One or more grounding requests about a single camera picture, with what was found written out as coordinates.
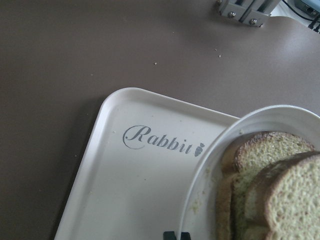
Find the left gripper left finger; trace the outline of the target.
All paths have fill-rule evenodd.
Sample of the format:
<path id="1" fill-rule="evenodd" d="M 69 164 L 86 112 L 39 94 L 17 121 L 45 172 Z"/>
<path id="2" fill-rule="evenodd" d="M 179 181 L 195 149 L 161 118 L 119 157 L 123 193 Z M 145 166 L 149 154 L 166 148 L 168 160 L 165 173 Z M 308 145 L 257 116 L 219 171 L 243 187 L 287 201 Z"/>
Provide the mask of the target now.
<path id="1" fill-rule="evenodd" d="M 174 231 L 164 231 L 163 240 L 177 240 L 176 234 Z"/>

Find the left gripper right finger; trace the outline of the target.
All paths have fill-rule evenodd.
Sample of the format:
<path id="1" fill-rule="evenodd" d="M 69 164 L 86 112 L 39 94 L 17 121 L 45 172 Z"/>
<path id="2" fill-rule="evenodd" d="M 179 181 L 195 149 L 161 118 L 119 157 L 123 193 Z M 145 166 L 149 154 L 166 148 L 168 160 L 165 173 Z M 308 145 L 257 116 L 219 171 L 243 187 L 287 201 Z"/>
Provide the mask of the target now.
<path id="1" fill-rule="evenodd" d="M 191 235 L 189 232 L 181 232 L 180 240 L 191 240 Z"/>

